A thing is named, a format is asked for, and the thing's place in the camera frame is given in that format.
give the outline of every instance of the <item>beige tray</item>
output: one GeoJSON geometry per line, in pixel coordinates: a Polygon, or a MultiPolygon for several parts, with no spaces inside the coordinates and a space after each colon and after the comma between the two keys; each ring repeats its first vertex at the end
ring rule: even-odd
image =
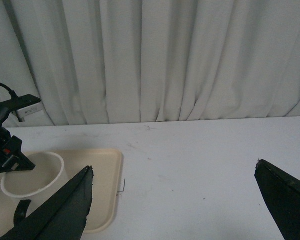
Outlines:
{"type": "MultiPolygon", "coordinates": [[[[116,149],[52,151],[63,157],[70,178],[85,166],[94,172],[92,205],[84,234],[97,233],[107,228],[115,215],[117,191],[122,168],[122,153],[116,149]]],[[[0,237],[13,228],[16,204],[0,188],[0,237]]]]}

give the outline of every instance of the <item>red button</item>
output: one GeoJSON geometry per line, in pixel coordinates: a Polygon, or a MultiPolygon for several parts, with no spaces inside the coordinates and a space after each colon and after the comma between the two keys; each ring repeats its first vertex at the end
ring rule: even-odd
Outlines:
{"type": "Polygon", "coordinates": [[[11,151],[10,151],[9,149],[7,149],[7,148],[3,149],[3,152],[4,152],[6,155],[8,155],[8,154],[11,153],[11,151]]]}

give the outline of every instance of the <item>black cable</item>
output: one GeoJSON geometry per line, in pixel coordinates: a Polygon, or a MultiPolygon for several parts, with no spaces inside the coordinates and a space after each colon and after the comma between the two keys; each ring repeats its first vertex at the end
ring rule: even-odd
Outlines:
{"type": "Polygon", "coordinates": [[[16,92],[13,91],[13,90],[12,90],[10,87],[8,87],[7,85],[4,85],[3,83],[0,82],[0,87],[3,87],[4,89],[6,89],[6,90],[9,92],[11,98],[13,98],[13,99],[18,98],[18,95],[16,94],[16,92]]]}

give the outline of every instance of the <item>white curtain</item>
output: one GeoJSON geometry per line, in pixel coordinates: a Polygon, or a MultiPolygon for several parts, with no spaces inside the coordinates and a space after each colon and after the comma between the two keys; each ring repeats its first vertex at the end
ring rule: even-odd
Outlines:
{"type": "Polygon", "coordinates": [[[0,82],[6,127],[300,116],[300,0],[0,0],[0,82]]]}

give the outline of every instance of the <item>white table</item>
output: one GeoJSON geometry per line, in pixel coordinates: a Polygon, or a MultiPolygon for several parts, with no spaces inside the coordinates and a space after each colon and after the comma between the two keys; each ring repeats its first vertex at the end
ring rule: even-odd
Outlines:
{"type": "Polygon", "coordinates": [[[82,240],[283,240],[255,166],[265,159],[300,180],[300,117],[9,131],[23,152],[122,151],[126,186],[116,217],[82,240]]]}

